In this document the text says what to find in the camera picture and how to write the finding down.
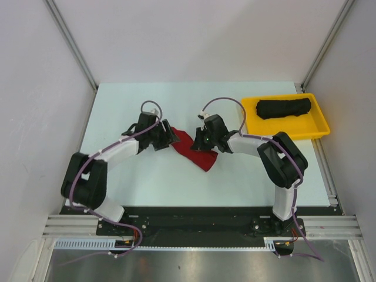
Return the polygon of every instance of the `reflective metal surface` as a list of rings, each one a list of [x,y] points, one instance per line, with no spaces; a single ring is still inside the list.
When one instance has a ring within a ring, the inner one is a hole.
[[[55,250],[47,281],[359,281],[347,241],[314,241],[325,263],[309,258],[278,259],[266,252],[134,251],[125,257],[98,254],[59,264],[93,251]],[[296,252],[308,252],[303,241]]]

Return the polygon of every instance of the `folded red cloth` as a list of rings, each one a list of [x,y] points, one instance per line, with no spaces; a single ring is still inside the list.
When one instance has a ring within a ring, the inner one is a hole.
[[[195,164],[205,170],[205,172],[208,172],[216,162],[218,153],[214,151],[198,152],[191,150],[190,147],[193,144],[193,139],[185,131],[177,130],[175,127],[172,127],[172,130],[180,139],[180,142],[172,144],[174,149],[179,154],[193,161]]]

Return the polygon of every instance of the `yellow bin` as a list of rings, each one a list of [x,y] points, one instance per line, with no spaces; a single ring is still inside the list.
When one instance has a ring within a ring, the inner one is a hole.
[[[262,119],[256,114],[256,104],[260,100],[294,100],[309,98],[312,107],[306,115],[286,116],[277,119]],[[241,104],[246,109],[246,126],[249,134],[274,135],[286,132],[292,139],[316,139],[330,133],[330,128],[312,93],[249,97],[243,98]]]

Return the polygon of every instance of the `wire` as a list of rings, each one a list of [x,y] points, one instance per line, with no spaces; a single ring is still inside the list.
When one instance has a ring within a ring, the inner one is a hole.
[[[276,145],[284,154],[285,156],[288,158],[288,160],[290,161],[290,163],[294,166],[296,172],[298,173],[299,175],[299,179],[300,181],[298,183],[296,183],[293,187],[294,189],[294,196],[293,196],[293,205],[291,207],[291,213],[293,215],[293,220],[294,220],[294,223],[300,233],[300,235],[302,236],[302,238],[304,239],[305,243],[309,246],[309,248],[311,249],[311,251],[315,254],[315,255],[312,255],[312,254],[302,254],[302,253],[297,253],[297,254],[291,254],[291,255],[287,255],[287,256],[280,256],[277,251],[276,251],[276,254],[278,255],[278,257],[292,257],[292,256],[295,256],[295,257],[312,257],[314,259],[317,259],[317,260],[320,260],[322,262],[324,262],[324,259],[320,256],[320,254],[318,253],[318,251],[315,249],[315,247],[311,244],[311,242],[308,241],[308,239],[306,238],[306,235],[304,235],[303,231],[299,228],[299,224],[298,224],[298,221],[296,219],[296,216],[295,216],[295,208],[296,208],[296,201],[297,201],[297,196],[298,196],[298,187],[303,183],[303,174],[301,172],[301,170],[299,169],[298,165],[296,164],[296,162],[293,160],[293,158],[290,156],[290,154],[287,153],[287,151],[278,143],[276,142],[275,140],[273,140],[272,138],[269,138],[269,137],[265,137],[265,136],[259,136],[259,135],[251,135],[251,134],[243,134],[243,132],[241,131],[244,124],[246,123],[246,118],[247,118],[247,113],[246,113],[246,110],[244,108],[244,106],[238,101],[238,100],[235,100],[233,98],[230,98],[230,97],[219,97],[219,98],[215,98],[213,100],[210,100],[205,106],[204,108],[202,109],[202,111],[204,112],[205,109],[208,107],[208,105],[210,105],[211,103],[213,103],[214,101],[217,101],[217,100],[231,100],[231,101],[234,101],[235,103],[237,103],[241,109],[243,110],[243,122],[241,123],[240,125],[240,128],[239,128],[239,135],[242,136],[242,137],[247,137],[247,138],[254,138],[254,139],[259,139],[259,140],[266,140],[266,141],[269,141],[271,142],[272,144]]]
[[[75,177],[75,179],[74,179],[74,181],[73,181],[73,183],[72,183],[72,186],[71,186],[71,188],[70,188],[70,192],[69,192],[69,204],[70,204],[70,206],[71,206],[72,209],[74,209],[74,210],[82,210],[82,209],[80,209],[80,208],[78,208],[78,207],[75,207],[75,206],[73,205],[73,195],[74,195],[74,192],[75,192],[75,189],[76,189],[77,182],[78,182],[78,180],[79,180],[80,177],[81,177],[81,174],[83,173],[83,171],[87,168],[87,166],[89,165],[89,163],[90,163],[93,159],[95,159],[96,157],[98,157],[98,156],[101,155],[102,153],[107,152],[108,150],[112,149],[113,147],[117,146],[118,144],[121,144],[121,143],[123,143],[123,142],[125,142],[125,141],[128,141],[128,140],[130,140],[130,139],[132,139],[132,138],[134,138],[134,137],[136,137],[136,136],[139,136],[139,135],[141,135],[141,134],[144,134],[145,132],[149,131],[149,130],[152,129],[153,127],[157,126],[158,123],[161,121],[162,116],[163,116],[162,108],[161,108],[161,107],[158,105],[158,103],[156,103],[155,101],[147,100],[147,101],[143,102],[143,103],[141,104],[141,112],[143,112],[143,107],[144,107],[144,105],[147,104],[147,103],[152,103],[152,104],[154,104],[154,105],[156,105],[156,106],[158,107],[158,109],[159,109],[159,113],[160,113],[160,116],[159,116],[159,117],[157,116],[157,121],[156,121],[154,124],[152,124],[151,126],[149,126],[148,128],[146,128],[146,129],[144,129],[144,130],[142,130],[142,131],[140,131],[140,132],[137,132],[137,133],[135,133],[135,134],[133,134],[133,135],[131,135],[131,136],[126,136],[126,137],[124,137],[123,139],[120,139],[120,140],[118,140],[117,142],[112,143],[111,145],[105,147],[104,149],[102,149],[102,150],[96,152],[94,155],[92,155],[92,156],[90,156],[90,157],[88,158],[88,160],[83,164],[83,166],[82,166],[82,167],[79,169],[79,171],[77,172],[77,175],[76,175],[76,177]],[[122,226],[122,227],[127,227],[127,228],[131,228],[131,229],[135,230],[136,232],[138,232],[138,234],[140,234],[140,239],[137,241],[137,243],[135,243],[135,245],[134,245],[133,247],[131,247],[129,250],[127,250],[126,252],[124,252],[124,253],[122,253],[122,254],[117,254],[117,255],[115,255],[115,257],[123,257],[123,256],[127,255],[129,252],[133,251],[135,248],[137,248],[137,247],[141,244],[141,242],[142,242],[142,238],[143,238],[143,236],[142,236],[142,232],[141,232],[141,230],[138,229],[136,226],[133,226],[133,225],[130,225],[130,224],[126,224],[126,223],[120,223],[120,222],[112,221],[111,219],[107,219],[107,218],[105,218],[105,217],[102,217],[101,215],[97,214],[97,213],[96,213],[95,211],[93,211],[93,210],[89,210],[88,212],[91,213],[92,215],[95,215],[95,216],[99,217],[99,218],[103,218],[104,221],[106,221],[106,222],[108,222],[108,223],[110,223],[110,224],[117,225],[117,226]],[[67,265],[67,264],[70,264],[70,263],[73,263],[73,262],[79,261],[79,260],[81,260],[81,259],[85,259],[85,258],[87,258],[87,257],[93,256],[93,255],[95,255],[95,254],[108,254],[108,253],[106,253],[106,252],[102,252],[102,251],[101,251],[101,252],[92,253],[92,254],[89,254],[89,255],[85,255],[85,256],[83,256],[83,257],[76,258],[76,259],[71,260],[71,261],[67,261],[67,262],[65,262],[65,263],[63,263],[63,264],[60,264],[60,266],[65,266],[65,265]]]

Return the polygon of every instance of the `purple cable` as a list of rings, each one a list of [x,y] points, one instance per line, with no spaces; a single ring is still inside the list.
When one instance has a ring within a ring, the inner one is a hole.
[[[291,211],[292,211],[292,214],[293,214],[293,220],[294,220],[294,223],[295,223],[295,225],[297,227],[297,230],[299,231],[300,235],[304,239],[305,243],[309,246],[309,248],[311,249],[311,251],[315,254],[315,256],[312,255],[312,254],[302,254],[302,253],[297,253],[297,254],[292,254],[292,255],[287,255],[287,256],[281,256],[281,255],[278,254],[277,251],[276,251],[276,254],[278,255],[278,257],[292,257],[292,256],[296,256],[296,257],[312,257],[314,259],[317,259],[317,260],[320,260],[320,261],[324,262],[324,259],[320,256],[320,254],[318,253],[318,251],[311,244],[311,242],[308,241],[308,239],[304,235],[303,231],[299,228],[299,223],[298,223],[298,221],[296,219],[296,216],[295,216],[295,205],[296,205],[296,201],[297,201],[297,197],[298,197],[298,190],[297,190],[297,188],[298,188],[298,186],[300,184],[303,183],[303,174],[302,174],[301,170],[299,169],[298,165],[293,160],[293,158],[287,153],[287,151],[278,142],[276,142],[272,138],[264,137],[264,136],[259,136],[259,135],[243,134],[241,132],[244,124],[246,123],[247,114],[246,114],[246,110],[245,110],[244,106],[238,100],[235,100],[235,99],[230,98],[230,97],[215,98],[215,99],[209,101],[205,105],[205,107],[202,109],[202,111],[204,112],[205,109],[208,107],[208,105],[210,105],[211,103],[213,103],[214,101],[217,101],[217,100],[231,100],[231,101],[234,101],[235,103],[237,103],[241,107],[241,109],[243,110],[243,113],[244,113],[243,122],[241,123],[241,126],[239,128],[239,135],[242,136],[242,137],[247,137],[247,138],[255,138],[255,139],[259,139],[259,140],[266,140],[266,141],[269,141],[269,142],[273,143],[274,145],[276,145],[285,154],[285,156],[288,158],[288,160],[294,166],[295,170],[297,171],[297,173],[299,175],[300,181],[297,184],[295,184],[294,188],[293,188],[294,189],[294,198],[293,198],[293,206],[291,207]]]
[[[81,177],[83,171],[86,169],[86,167],[89,165],[89,163],[90,163],[94,158],[98,157],[98,156],[101,155],[102,153],[107,152],[108,150],[110,150],[111,148],[115,147],[115,146],[118,145],[118,144],[121,144],[121,143],[123,143],[123,142],[125,142],[125,141],[128,141],[129,139],[132,139],[132,138],[134,138],[134,137],[136,137],[136,136],[139,136],[139,135],[141,135],[141,134],[144,134],[145,132],[149,131],[150,129],[152,129],[153,127],[155,127],[155,126],[160,122],[160,120],[162,119],[162,116],[163,116],[163,112],[162,112],[162,108],[158,105],[158,103],[156,103],[156,102],[154,102],[154,101],[152,101],[152,100],[147,100],[147,101],[143,102],[143,103],[141,104],[141,112],[143,112],[143,107],[144,107],[144,105],[147,104],[147,103],[152,103],[152,104],[154,104],[154,105],[156,105],[156,106],[158,107],[159,112],[160,112],[160,117],[157,117],[157,121],[156,121],[153,125],[149,126],[148,128],[146,128],[146,129],[144,129],[144,130],[142,130],[142,131],[140,131],[140,132],[137,132],[137,133],[135,133],[135,134],[133,134],[133,135],[131,135],[131,136],[124,137],[123,139],[118,140],[118,141],[115,142],[115,143],[112,143],[111,145],[109,145],[109,146],[105,147],[104,149],[100,150],[99,152],[96,152],[94,155],[92,155],[92,156],[91,156],[91,157],[90,157],[90,158],[89,158],[89,159],[83,164],[83,166],[82,166],[82,167],[79,169],[79,171],[77,172],[77,175],[76,175],[76,177],[75,177],[75,179],[74,179],[74,181],[73,181],[73,183],[72,183],[72,186],[71,186],[71,188],[70,188],[70,192],[69,192],[69,203],[70,203],[70,206],[71,206],[72,209],[74,209],[74,210],[81,210],[80,208],[75,207],[75,206],[73,205],[73,194],[74,194],[74,192],[75,192],[77,182],[78,182],[78,180],[80,179],[80,177]],[[98,216],[98,217],[102,218],[102,216],[100,216],[99,214],[97,214],[97,213],[96,213],[95,211],[93,211],[93,210],[89,210],[89,213],[91,213],[91,214],[94,215],[94,216]],[[105,217],[103,217],[103,220],[106,221],[106,222],[108,222],[108,223],[114,224],[114,225],[118,225],[118,226],[123,226],[123,227],[127,227],[127,228],[134,229],[134,230],[136,230],[136,231],[140,234],[140,238],[138,239],[137,243],[136,243],[133,247],[131,247],[129,250],[127,250],[126,252],[124,252],[124,253],[122,253],[122,254],[117,254],[117,257],[123,257],[123,256],[127,255],[130,251],[133,251],[135,248],[137,248],[137,247],[141,244],[141,242],[142,242],[142,238],[143,238],[143,236],[142,236],[142,232],[141,232],[141,230],[138,229],[136,226],[129,225],[129,224],[125,224],[125,223],[115,222],[115,221],[112,221],[112,220],[110,220],[110,219],[106,219]],[[83,260],[83,259],[86,259],[87,257],[91,257],[91,256],[94,256],[94,255],[97,255],[97,254],[108,254],[108,253],[107,253],[107,252],[104,252],[104,251],[99,251],[99,252],[95,252],[95,253],[92,253],[92,254],[87,254],[87,255],[85,255],[85,256],[82,256],[82,257],[79,257],[79,258],[75,258],[74,260],[71,260],[71,261],[67,261],[67,262],[65,262],[65,263],[62,263],[62,264],[60,264],[60,266],[65,266],[65,265],[67,265],[67,264],[70,264],[70,263],[73,263],[73,262],[76,262],[76,261],[79,261],[79,260]]]

